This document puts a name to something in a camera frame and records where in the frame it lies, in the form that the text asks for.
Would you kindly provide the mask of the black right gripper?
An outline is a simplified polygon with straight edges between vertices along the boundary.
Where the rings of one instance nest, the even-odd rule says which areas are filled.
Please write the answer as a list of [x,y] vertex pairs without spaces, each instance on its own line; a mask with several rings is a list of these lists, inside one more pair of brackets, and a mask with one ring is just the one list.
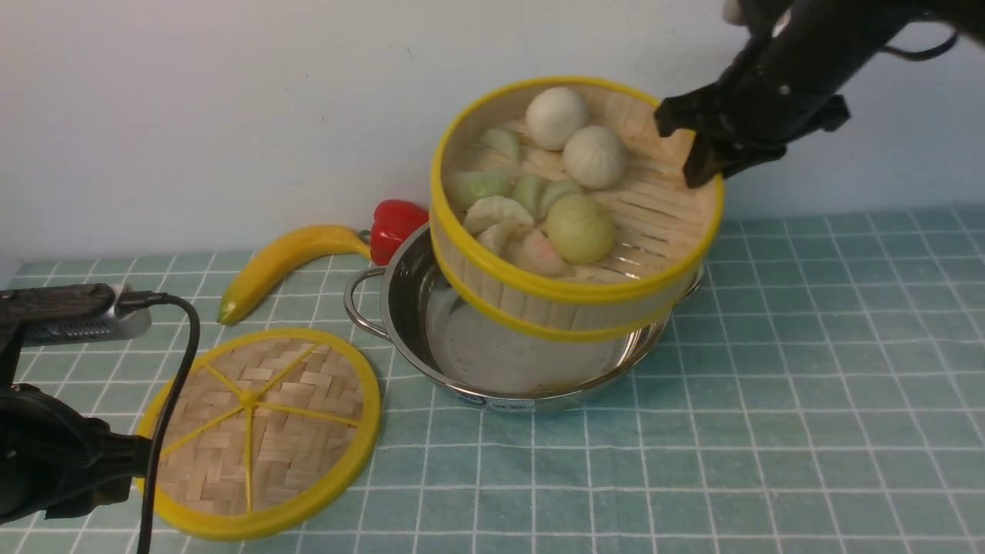
[[816,131],[840,129],[850,118],[837,92],[843,82],[844,70],[814,38],[754,39],[717,83],[665,98],[656,129],[663,138],[696,133],[683,174],[698,189],[778,159]]

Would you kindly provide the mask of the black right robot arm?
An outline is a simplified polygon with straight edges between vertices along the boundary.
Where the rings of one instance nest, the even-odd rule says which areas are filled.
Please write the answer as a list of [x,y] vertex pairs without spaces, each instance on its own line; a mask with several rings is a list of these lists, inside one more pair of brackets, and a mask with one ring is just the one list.
[[840,89],[875,56],[926,61],[983,41],[981,1],[741,1],[750,37],[713,83],[664,99],[658,133],[694,133],[690,189],[781,159],[850,118]]

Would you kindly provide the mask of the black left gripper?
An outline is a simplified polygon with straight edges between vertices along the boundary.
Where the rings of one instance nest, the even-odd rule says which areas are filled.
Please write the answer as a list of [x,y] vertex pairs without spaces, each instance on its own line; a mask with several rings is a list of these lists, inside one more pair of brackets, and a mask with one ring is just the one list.
[[41,512],[84,518],[125,502],[150,466],[151,441],[113,432],[28,383],[1,395],[1,522]]

